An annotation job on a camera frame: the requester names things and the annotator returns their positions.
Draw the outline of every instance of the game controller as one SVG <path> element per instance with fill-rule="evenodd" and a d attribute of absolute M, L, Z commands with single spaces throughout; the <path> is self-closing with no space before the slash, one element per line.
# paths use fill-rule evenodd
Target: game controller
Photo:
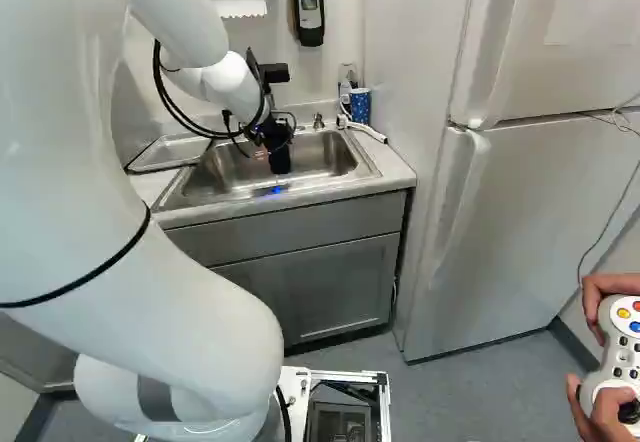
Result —
<path fill-rule="evenodd" d="M 598 323 L 606 336 L 604 357 L 600 369 L 584 380 L 580 405 L 589 416 L 600 389 L 632 388 L 637 398 L 620 407 L 618 419 L 640 438 L 640 297 L 605 298 L 598 309 Z"/>

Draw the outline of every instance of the blue cup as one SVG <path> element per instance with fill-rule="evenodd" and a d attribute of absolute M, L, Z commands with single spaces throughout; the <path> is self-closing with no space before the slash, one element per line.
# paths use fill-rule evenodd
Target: blue cup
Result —
<path fill-rule="evenodd" d="M 351 90 L 351 116 L 354 122 L 369 125 L 371 122 L 371 89 Z"/>

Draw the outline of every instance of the refrigerator handle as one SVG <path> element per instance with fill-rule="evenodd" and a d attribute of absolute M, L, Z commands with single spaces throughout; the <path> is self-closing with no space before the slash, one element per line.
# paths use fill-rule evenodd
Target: refrigerator handle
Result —
<path fill-rule="evenodd" d="M 489 142 L 489 139 L 473 130 L 467 130 L 464 134 L 471 138 L 473 155 L 469 162 L 467 176 L 460 192 L 460 198 L 454 209 L 455 212 L 452 215 L 449 234 L 446 237 L 446 242 L 440 245 L 444 248 L 440 251 L 440 257 L 435 260 L 434 277 L 432 279 L 432 287 L 434 288 L 444 282 L 446 277 L 444 277 L 442 271 L 447 266 L 447 260 L 457 251 L 471 222 L 476 195 L 480 189 L 482 176 L 489 160 L 489 153 L 491 152 L 491 142 Z"/>

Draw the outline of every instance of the gray floor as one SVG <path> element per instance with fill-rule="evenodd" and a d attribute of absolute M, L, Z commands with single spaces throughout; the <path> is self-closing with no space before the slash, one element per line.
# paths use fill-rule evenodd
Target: gray floor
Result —
<path fill-rule="evenodd" d="M 391 334 L 291 357 L 288 365 L 325 370 L 385 370 L 396 442 L 578 440 L 564 375 L 580 374 L 548 332 L 408 367 Z M 40 442 L 124 442 L 129 434 L 61 404 Z"/>

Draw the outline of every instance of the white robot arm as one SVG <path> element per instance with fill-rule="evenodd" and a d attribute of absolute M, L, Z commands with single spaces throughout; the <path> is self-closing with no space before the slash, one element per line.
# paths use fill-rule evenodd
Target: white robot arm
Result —
<path fill-rule="evenodd" d="M 0 2 L 0 309 L 84 354 L 76 390 L 105 420 L 165 440 L 251 440 L 282 334 L 262 302 L 168 240 L 120 169 L 109 121 L 128 7 L 181 86 L 243 121 L 265 107 L 265 123 L 259 83 L 209 0 Z"/>

